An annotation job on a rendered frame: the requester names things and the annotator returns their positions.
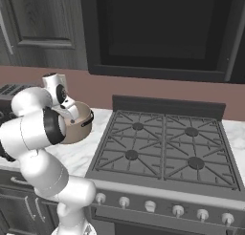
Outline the dark grey base cupboard door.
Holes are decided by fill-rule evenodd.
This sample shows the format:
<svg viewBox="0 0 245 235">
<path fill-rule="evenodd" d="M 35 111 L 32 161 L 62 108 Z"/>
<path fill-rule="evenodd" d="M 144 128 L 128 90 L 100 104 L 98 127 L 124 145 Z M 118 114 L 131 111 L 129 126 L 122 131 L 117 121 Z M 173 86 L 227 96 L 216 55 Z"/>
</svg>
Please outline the dark grey base cupboard door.
<svg viewBox="0 0 245 235">
<path fill-rule="evenodd" d="M 45 223 L 40 220 L 40 230 L 43 235 L 51 235 L 59 224 L 59 219 L 56 213 L 57 203 L 47 201 L 42 198 L 38 199 L 42 215 L 46 217 Z"/>
<path fill-rule="evenodd" d="M 35 228 L 24 198 L 0 194 L 0 214 L 4 230 L 13 235 L 34 235 Z"/>
</svg>

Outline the white wall socket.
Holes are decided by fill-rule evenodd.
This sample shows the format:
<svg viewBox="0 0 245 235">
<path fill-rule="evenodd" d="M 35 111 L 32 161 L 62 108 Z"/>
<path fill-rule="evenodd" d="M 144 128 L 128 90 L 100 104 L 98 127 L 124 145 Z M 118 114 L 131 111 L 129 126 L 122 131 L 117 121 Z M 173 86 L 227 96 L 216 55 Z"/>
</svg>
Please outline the white wall socket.
<svg viewBox="0 0 245 235">
<path fill-rule="evenodd" d="M 67 89 L 66 76 L 65 75 L 61 75 L 61 74 L 58 74 L 58 76 L 59 76 L 59 79 L 61 81 L 61 84 Z"/>
</svg>

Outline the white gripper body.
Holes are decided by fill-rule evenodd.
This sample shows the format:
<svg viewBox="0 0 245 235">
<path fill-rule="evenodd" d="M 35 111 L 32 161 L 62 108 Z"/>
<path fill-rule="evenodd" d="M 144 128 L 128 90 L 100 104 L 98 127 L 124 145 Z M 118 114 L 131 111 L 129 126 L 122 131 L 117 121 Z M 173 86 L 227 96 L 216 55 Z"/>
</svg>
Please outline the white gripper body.
<svg viewBox="0 0 245 235">
<path fill-rule="evenodd" d="M 72 120 L 76 120 L 79 116 L 78 107 L 76 106 L 76 102 L 67 97 L 64 102 L 60 105 L 61 114 L 65 118 L 69 118 Z"/>
</svg>

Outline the dark grey drawer front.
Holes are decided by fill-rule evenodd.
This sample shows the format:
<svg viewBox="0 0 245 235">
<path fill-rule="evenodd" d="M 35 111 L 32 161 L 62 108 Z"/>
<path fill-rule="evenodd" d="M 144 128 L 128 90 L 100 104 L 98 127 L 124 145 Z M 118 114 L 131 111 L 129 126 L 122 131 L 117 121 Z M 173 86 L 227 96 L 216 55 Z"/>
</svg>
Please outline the dark grey drawer front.
<svg viewBox="0 0 245 235">
<path fill-rule="evenodd" d="M 11 177 L 16 177 L 20 181 L 26 181 L 20 172 L 0 169 L 0 187 L 6 187 L 9 189 L 16 189 L 21 191 L 29 191 L 33 193 L 33 187 L 31 185 L 14 183 L 11 181 Z"/>
</svg>

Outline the dark grey toaster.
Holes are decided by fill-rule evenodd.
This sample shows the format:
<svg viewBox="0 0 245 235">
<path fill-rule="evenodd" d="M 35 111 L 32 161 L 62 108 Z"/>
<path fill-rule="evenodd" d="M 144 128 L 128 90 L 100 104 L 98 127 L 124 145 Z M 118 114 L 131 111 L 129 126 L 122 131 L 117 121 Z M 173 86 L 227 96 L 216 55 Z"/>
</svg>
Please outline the dark grey toaster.
<svg viewBox="0 0 245 235">
<path fill-rule="evenodd" d="M 30 87 L 35 87 L 35 84 L 5 84 L 0 86 L 0 125 L 16 118 L 11 109 L 11 100 L 16 94 Z"/>
</svg>

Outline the black microwave oven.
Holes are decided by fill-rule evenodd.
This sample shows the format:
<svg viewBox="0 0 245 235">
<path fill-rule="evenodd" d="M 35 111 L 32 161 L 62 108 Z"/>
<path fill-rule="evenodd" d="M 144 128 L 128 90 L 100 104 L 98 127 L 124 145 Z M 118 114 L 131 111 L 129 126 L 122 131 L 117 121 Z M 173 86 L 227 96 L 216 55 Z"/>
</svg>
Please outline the black microwave oven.
<svg viewBox="0 0 245 235">
<path fill-rule="evenodd" d="M 80 0 L 92 75 L 245 84 L 242 0 Z"/>
</svg>

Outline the dark grey wall cupboard door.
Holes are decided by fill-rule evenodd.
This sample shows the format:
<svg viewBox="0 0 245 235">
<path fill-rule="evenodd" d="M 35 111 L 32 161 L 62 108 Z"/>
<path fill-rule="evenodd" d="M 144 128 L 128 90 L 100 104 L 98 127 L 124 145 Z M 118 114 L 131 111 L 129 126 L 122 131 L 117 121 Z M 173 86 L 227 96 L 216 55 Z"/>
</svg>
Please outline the dark grey wall cupboard door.
<svg viewBox="0 0 245 235">
<path fill-rule="evenodd" d="M 80 0 L 0 0 L 13 55 L 12 66 L 85 70 Z"/>
</svg>

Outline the grey gas stove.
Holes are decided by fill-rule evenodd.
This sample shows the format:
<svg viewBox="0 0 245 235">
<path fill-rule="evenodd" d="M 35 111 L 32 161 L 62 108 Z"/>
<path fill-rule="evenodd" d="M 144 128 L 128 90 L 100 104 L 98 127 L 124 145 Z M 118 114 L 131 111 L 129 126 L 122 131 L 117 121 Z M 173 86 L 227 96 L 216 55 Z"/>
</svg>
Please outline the grey gas stove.
<svg viewBox="0 0 245 235">
<path fill-rule="evenodd" d="M 98 235 L 245 235 L 245 186 L 222 103 L 113 96 L 113 113 L 86 173 L 106 200 L 90 206 Z M 130 205 L 122 209 L 120 197 Z M 156 203 L 155 212 L 145 202 Z M 174 205 L 185 213 L 176 218 Z M 209 218 L 201 222 L 197 210 Z M 222 215 L 234 222 L 226 227 Z"/>
</svg>

